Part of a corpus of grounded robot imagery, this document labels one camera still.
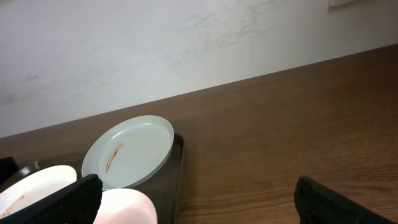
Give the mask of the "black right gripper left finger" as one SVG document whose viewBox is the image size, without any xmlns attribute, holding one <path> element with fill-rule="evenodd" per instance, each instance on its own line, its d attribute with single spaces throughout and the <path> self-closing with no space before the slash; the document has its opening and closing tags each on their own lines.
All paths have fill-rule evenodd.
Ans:
<svg viewBox="0 0 398 224">
<path fill-rule="evenodd" d="M 92 224 L 101 205 L 103 183 L 90 174 L 1 219 L 1 224 Z"/>
</svg>

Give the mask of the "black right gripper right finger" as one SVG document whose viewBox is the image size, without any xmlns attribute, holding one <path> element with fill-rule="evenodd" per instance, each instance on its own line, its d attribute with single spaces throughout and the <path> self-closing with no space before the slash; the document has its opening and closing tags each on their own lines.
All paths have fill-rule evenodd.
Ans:
<svg viewBox="0 0 398 224">
<path fill-rule="evenodd" d="M 395 224 L 307 176 L 298 178 L 294 203 L 300 224 Z"/>
</svg>

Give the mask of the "pink plate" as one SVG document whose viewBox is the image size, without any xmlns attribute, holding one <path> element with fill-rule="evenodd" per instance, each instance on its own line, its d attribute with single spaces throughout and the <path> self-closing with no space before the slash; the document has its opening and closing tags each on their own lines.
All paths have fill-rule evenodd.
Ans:
<svg viewBox="0 0 398 224">
<path fill-rule="evenodd" d="M 158 224 L 148 196 L 133 189 L 104 191 L 94 224 Z"/>
</svg>

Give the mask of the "cream white plate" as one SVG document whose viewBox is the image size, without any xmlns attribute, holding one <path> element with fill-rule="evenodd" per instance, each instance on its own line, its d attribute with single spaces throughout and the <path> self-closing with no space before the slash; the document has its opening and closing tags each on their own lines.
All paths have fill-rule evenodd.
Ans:
<svg viewBox="0 0 398 224">
<path fill-rule="evenodd" d="M 23 178 L 1 192 L 1 218 L 38 202 L 76 180 L 76 170 L 68 165 L 48 167 Z"/>
</svg>

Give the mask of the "pale green plate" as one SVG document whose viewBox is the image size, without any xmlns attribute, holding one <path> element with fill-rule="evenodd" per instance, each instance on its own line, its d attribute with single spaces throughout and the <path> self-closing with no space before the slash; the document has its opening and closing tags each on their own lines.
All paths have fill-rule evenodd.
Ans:
<svg viewBox="0 0 398 224">
<path fill-rule="evenodd" d="M 135 187 L 167 161 L 174 128 L 163 117 L 144 115 L 107 130 L 90 147 L 81 166 L 83 177 L 96 174 L 103 190 Z"/>
</svg>

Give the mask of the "black tray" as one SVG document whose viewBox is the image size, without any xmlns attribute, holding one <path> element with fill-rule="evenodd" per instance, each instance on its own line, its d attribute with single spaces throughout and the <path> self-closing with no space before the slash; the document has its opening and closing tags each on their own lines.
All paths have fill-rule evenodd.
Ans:
<svg viewBox="0 0 398 224">
<path fill-rule="evenodd" d="M 19 167 L 13 157 L 0 158 L 0 184 L 19 171 Z"/>
</svg>

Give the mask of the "brown plastic tray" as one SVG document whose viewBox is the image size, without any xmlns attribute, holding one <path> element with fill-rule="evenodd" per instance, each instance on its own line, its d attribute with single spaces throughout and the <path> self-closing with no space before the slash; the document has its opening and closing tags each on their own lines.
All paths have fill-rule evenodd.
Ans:
<svg viewBox="0 0 398 224">
<path fill-rule="evenodd" d="M 159 223 L 176 224 L 178 222 L 178 203 L 182 179 L 185 142 L 181 135 L 174 135 L 174 142 L 169 158 L 152 177 L 133 189 L 146 194 L 153 202 Z M 18 180 L 46 168 L 39 162 L 19 168 L 15 174 L 1 185 L 1 191 Z"/>
</svg>

